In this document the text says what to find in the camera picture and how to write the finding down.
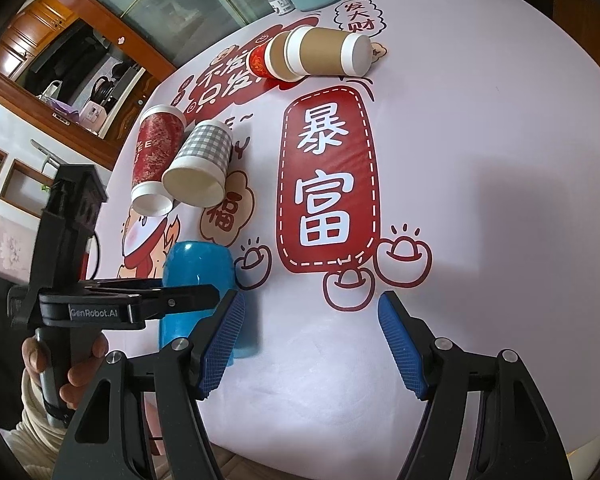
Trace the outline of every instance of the gray checkered paper cup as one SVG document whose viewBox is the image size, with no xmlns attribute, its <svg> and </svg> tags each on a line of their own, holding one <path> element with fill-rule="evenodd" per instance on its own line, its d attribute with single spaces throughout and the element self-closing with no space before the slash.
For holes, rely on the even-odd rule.
<svg viewBox="0 0 600 480">
<path fill-rule="evenodd" d="M 224 199 L 224 181 L 233 136 L 221 121 L 201 121 L 162 175 L 174 199 L 196 207 L 212 207 Z"/>
</svg>

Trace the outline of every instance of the screw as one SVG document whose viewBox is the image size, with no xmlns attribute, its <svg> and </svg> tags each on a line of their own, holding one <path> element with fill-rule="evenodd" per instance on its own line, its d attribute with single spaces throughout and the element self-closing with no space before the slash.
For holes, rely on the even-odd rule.
<svg viewBox="0 0 600 480">
<path fill-rule="evenodd" d="M 446 337 L 439 337 L 436 339 L 436 348 L 439 348 L 440 350 L 451 350 L 453 346 L 454 344 Z"/>
<path fill-rule="evenodd" d="M 186 337 L 179 337 L 171 341 L 171 348 L 174 350 L 184 350 L 189 346 L 189 340 Z"/>
<path fill-rule="evenodd" d="M 120 359 L 122 359 L 122 352 L 120 350 L 114 350 L 107 355 L 107 363 L 110 365 L 116 364 Z"/>
<path fill-rule="evenodd" d="M 515 363 L 518 360 L 518 354 L 516 354 L 513 350 L 505 350 L 502 353 L 502 358 L 507 363 Z"/>
</svg>

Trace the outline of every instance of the brown paper cup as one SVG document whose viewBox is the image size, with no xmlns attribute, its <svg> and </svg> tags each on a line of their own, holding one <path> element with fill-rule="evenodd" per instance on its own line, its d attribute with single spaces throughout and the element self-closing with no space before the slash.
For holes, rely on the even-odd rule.
<svg viewBox="0 0 600 480">
<path fill-rule="evenodd" d="M 371 67 L 373 49 L 364 34 L 305 25 L 289 34 L 285 53 L 297 74 L 362 77 Z"/>
<path fill-rule="evenodd" d="M 139 215 L 163 216 L 173 208 L 162 174 L 182 145 L 186 123 L 184 114 L 173 106 L 157 105 L 142 114 L 131 190 L 131 207 Z"/>
<path fill-rule="evenodd" d="M 286 40 L 290 34 L 291 31 L 289 30 L 280 32 L 269 42 L 264 53 L 264 61 L 275 78 L 293 83 L 300 81 L 304 75 L 293 72 L 286 61 Z"/>
</svg>

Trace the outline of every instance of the handle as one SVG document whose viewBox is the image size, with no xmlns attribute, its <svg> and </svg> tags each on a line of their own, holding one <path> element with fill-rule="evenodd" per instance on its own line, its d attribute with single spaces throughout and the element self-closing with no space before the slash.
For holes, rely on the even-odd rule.
<svg viewBox="0 0 600 480">
<path fill-rule="evenodd" d="M 100 335 L 98 328 L 57 328 L 45 326 L 36 329 L 36 339 L 45 353 L 46 369 L 40 374 L 42 396 L 45 400 L 46 419 L 53 428 L 67 428 L 74 410 L 60 398 L 60 388 L 68 383 L 67 374 L 72 366 L 91 357 L 91 349 Z"/>
</svg>

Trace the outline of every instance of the red paper cup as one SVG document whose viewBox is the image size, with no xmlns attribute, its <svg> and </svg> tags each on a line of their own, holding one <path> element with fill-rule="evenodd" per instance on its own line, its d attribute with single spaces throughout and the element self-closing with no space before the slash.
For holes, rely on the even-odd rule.
<svg viewBox="0 0 600 480">
<path fill-rule="evenodd" d="M 264 53 L 269 43 L 271 43 L 271 40 L 265 41 L 265 43 L 262 43 L 251 49 L 249 55 L 247 56 L 247 67 L 249 72 L 256 77 L 275 79 L 274 75 L 269 72 L 267 64 L 264 61 Z"/>
<path fill-rule="evenodd" d="M 139 215 L 163 216 L 173 208 L 162 174 L 182 145 L 186 124 L 184 114 L 169 105 L 153 106 L 140 117 L 131 190 L 131 207 Z"/>
<path fill-rule="evenodd" d="M 304 76 L 297 74 L 288 65 L 285 44 L 289 31 L 280 32 L 272 40 L 260 44 L 249 53 L 249 71 L 257 77 L 280 79 L 293 83 Z"/>
</svg>

